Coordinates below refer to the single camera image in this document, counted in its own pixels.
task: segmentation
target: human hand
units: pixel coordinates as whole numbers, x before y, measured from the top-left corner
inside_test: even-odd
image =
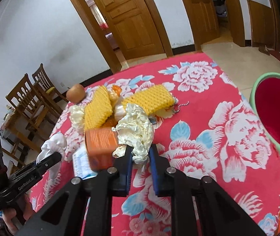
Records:
[[[32,209],[32,204],[30,202],[30,199],[27,195],[24,195],[25,198],[25,209],[23,212],[23,217],[27,221],[33,214],[35,214],[35,211]],[[14,235],[17,231],[18,228],[13,224],[11,221],[12,218],[16,216],[16,211],[12,208],[4,209],[3,210],[3,215],[2,218],[7,225],[9,231]]]

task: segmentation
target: chair backrest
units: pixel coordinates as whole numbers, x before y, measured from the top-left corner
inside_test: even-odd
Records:
[[[32,74],[32,77],[35,82],[39,81],[45,91],[51,87],[54,87],[53,83],[50,81],[44,70],[43,64],[40,64],[40,67],[35,71],[34,74]]]
[[[42,97],[33,87],[28,74],[6,96],[10,104],[23,114],[27,120],[32,120],[42,104]]]

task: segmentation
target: metal bolt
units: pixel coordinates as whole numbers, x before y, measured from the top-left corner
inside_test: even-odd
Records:
[[[107,169],[107,172],[110,174],[115,174],[117,172],[117,168],[115,167],[110,167]]]
[[[71,180],[71,183],[72,184],[78,184],[78,183],[80,183],[80,181],[81,181],[81,179],[79,178],[79,177],[74,177],[72,180]]]
[[[169,174],[174,174],[176,172],[176,169],[174,167],[168,167],[166,169],[166,172]]]
[[[210,176],[204,176],[203,178],[202,178],[202,180],[203,180],[203,182],[205,182],[205,183],[212,183],[212,177],[210,177]]]

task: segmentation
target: green rim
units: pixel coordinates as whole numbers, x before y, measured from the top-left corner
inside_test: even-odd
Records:
[[[256,100],[255,100],[257,87],[263,80],[268,79],[268,78],[279,78],[280,79],[280,74],[278,74],[278,73],[266,73],[266,74],[261,75],[256,80],[256,82],[254,83],[253,88],[252,88],[251,93],[250,93],[249,103],[250,103],[252,109],[254,110],[254,112],[256,113],[256,115],[258,117],[259,117],[259,115],[257,113]],[[270,138],[270,140],[275,144],[277,150],[280,153],[280,144],[267,131],[266,131],[266,133],[267,133],[267,136]]]

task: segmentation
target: red mat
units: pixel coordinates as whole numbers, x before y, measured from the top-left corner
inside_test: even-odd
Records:
[[[255,101],[262,124],[280,144],[280,79],[262,81],[256,90]]]

